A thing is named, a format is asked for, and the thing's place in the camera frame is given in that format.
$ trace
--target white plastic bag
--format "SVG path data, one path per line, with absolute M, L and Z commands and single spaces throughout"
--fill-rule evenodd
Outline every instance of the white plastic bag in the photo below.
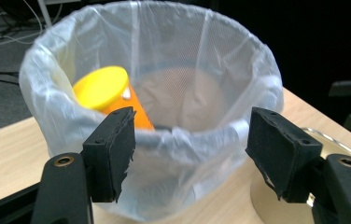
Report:
M 85 7 L 26 53 L 21 90 L 50 156 L 80 152 L 104 115 L 81 107 L 72 85 L 108 65 L 124 67 L 155 125 L 136 130 L 118 203 L 136 220 L 176 214 L 215 189 L 246 158 L 252 106 L 283 107 L 274 56 L 242 25 L 200 7 L 120 2 Z

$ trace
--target yellow plastic cup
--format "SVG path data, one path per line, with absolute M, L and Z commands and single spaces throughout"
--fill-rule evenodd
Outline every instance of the yellow plastic cup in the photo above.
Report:
M 97 69 L 73 86 L 78 102 L 89 109 L 110 114 L 112 111 L 132 106 L 136 112 L 134 127 L 154 130 L 145 109 L 138 101 L 126 70 L 119 66 Z

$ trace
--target metal bolt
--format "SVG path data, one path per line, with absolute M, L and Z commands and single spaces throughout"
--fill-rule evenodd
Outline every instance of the metal bolt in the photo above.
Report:
M 343 166 L 347 166 L 347 167 L 350 167 L 350 168 L 351 168 L 351 159 L 349 159 L 349 158 L 340 158 L 340 159 L 338 160 L 338 162 L 339 162 L 340 164 L 342 164 Z
M 63 156 L 63 157 L 60 157 L 59 159 L 57 159 L 54 162 L 54 165 L 57 167 L 63 167 L 63 166 L 66 166 L 66 165 L 73 163 L 73 161 L 74 161 L 74 157 Z

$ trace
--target white object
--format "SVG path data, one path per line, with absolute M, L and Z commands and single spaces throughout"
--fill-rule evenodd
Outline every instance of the white object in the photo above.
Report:
M 21 65 L 50 156 L 80 152 L 104 119 L 77 103 L 72 85 L 108 65 L 128 71 L 155 125 L 173 128 L 135 130 L 119 202 L 100 204 L 135 220 L 177 214 L 221 185 L 246 158 L 251 107 L 283 108 L 273 54 L 238 22 L 178 3 L 84 7 L 39 37 Z
M 39 4 L 39 8 L 41 8 L 42 16 L 44 17 L 45 24 L 47 28 L 52 26 L 52 22 L 50 20 L 50 15 L 48 13 L 47 5 L 54 4 L 62 4 L 62 3 L 70 3 L 70 2 L 80 2 L 80 0 L 37 0 Z

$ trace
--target trash can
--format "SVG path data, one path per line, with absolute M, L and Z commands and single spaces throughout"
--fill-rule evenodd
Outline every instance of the trash can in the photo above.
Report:
M 280 112 L 283 89 L 269 48 L 238 22 L 202 7 L 117 2 L 84 7 L 26 52 L 20 84 L 50 156 L 80 152 L 105 115 L 78 104 L 72 86 L 116 65 L 154 125 L 136 149 L 108 212 L 172 216 L 221 185 L 246 159 L 252 106 Z

